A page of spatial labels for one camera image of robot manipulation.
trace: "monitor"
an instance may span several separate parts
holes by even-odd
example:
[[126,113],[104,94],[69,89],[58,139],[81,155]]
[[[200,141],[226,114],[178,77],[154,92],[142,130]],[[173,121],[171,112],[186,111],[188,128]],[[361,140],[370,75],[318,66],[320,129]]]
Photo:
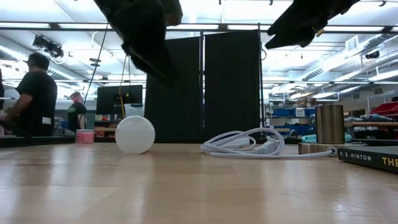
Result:
[[123,104],[142,107],[142,89],[142,85],[99,87],[96,114],[121,114],[121,99]]

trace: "black room divider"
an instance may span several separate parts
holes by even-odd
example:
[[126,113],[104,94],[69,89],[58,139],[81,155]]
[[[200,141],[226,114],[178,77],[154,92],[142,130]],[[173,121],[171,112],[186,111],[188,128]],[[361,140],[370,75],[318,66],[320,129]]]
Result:
[[200,138],[200,38],[166,41],[179,78],[175,88],[147,76],[144,116],[155,127],[157,141]]
[[205,36],[204,135],[260,124],[258,30]]

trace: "pink container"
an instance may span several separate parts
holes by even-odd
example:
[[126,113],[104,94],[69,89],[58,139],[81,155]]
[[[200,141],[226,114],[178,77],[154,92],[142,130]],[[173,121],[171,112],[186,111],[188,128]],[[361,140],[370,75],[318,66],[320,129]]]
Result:
[[94,143],[94,130],[77,130],[76,131],[77,144],[91,144]]

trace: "white power cord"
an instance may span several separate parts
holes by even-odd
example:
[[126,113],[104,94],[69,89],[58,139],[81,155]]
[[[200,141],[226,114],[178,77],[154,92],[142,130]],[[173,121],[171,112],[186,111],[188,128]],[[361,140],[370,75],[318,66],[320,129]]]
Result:
[[[257,132],[265,132],[275,134],[278,138],[268,139],[262,146],[256,147],[256,140],[250,137],[250,134]],[[244,148],[240,146],[249,145],[249,141],[253,143]],[[279,154],[284,150],[285,140],[277,131],[269,128],[256,128],[246,132],[231,131],[220,134],[200,146],[202,152],[214,157],[233,157],[233,158],[247,158],[247,159],[298,159],[308,157],[321,157],[335,154],[334,150],[326,152],[317,152],[302,155],[283,155]]]

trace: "black book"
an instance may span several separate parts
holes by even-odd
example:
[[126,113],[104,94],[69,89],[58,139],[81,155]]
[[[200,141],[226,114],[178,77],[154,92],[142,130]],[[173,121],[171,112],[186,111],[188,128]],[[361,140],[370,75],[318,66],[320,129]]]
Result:
[[356,146],[337,150],[341,161],[398,174],[398,147]]

